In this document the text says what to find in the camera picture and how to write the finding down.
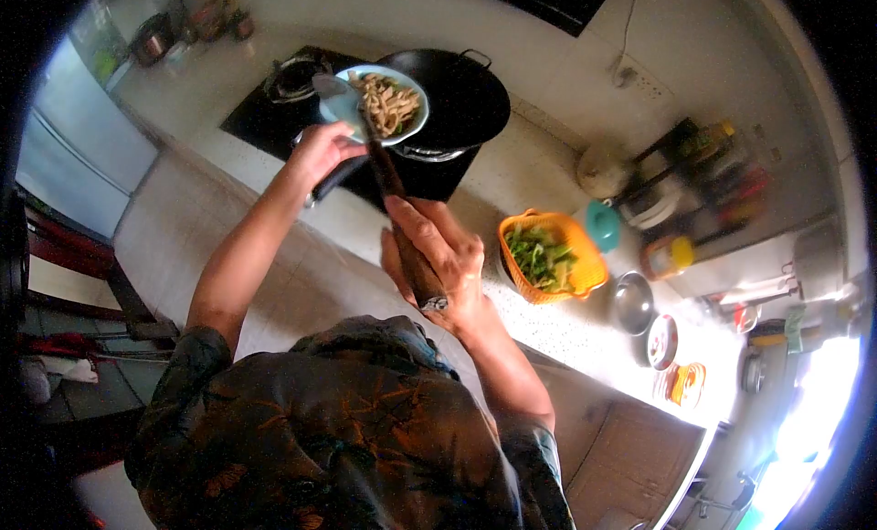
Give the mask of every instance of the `green vegetable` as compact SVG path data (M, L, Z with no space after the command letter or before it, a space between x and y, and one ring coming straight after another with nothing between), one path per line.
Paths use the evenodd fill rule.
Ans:
M539 226L524 231L518 224L507 232L505 242L527 281L543 292L575 292L569 282L578 258Z

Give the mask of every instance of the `wok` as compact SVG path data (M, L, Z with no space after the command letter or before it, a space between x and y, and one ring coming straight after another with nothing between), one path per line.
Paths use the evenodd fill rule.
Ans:
M470 53L486 60L486 64L470 58ZM509 122L509 92L488 69L493 63L490 58L477 50L405 50L384 56L377 63L410 76L430 102L426 124L420 132L391 146L396 153L426 163L442 163L492 140ZM338 164L313 189L308 204L322 200L367 159L355 157Z

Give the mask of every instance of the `condiment bottle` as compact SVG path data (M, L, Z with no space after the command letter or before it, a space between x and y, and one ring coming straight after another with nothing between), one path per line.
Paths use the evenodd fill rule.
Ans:
M734 127L728 120L709 125L683 141L679 145L679 155L692 163L699 163L727 146L733 135Z
M663 281L676 276L694 261L695 250L691 240L681 235L668 235L653 241L639 257L643 275L650 281Z

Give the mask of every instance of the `person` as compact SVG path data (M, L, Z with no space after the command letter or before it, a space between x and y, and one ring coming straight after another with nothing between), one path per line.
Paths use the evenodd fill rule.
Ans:
M407 317L348 318L232 364L306 195L365 153L350 133L310 128L207 262L126 454L144 508L159 528L574 528L551 399L481 291L481 240L442 203L385 200L447 292L425 316L472 356L490 414ZM414 303L393 235L380 241Z

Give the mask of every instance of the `white countertop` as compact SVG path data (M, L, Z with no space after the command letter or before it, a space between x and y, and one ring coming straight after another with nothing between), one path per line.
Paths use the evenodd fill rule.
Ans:
M319 45L374 60L393 51L388 45L337 33L261 26L247 42L223 39L197 44L178 64L133 67L115 86L113 96L156 130L173 137L242 184L261 193L282 162L219 130L228 114L270 72L271 61L283 59L306 44ZM712 431L730 414L736 392L737 361L742 336L704 319L665 283L652 283L657 308L680 321L677 361L699 361L707 368L703 398L693 411L656 400L652 388L658 374L638 363L645 340L632 339L608 321L609 287L581 302L531 305L500 278L496 259L497 225L505 216L527 208L574 213L589 198L573 176L577 154L547 132L512 114L508 126L485 144L448 202L460 220L485 241L484 290L512 337L608 386L655 405ZM440 164L423 164L440 166ZM389 220L366 201L335 189L301 220L340 247L379 265L380 229ZM622 245L606 255L613 276L639 268L639 241L624 230Z

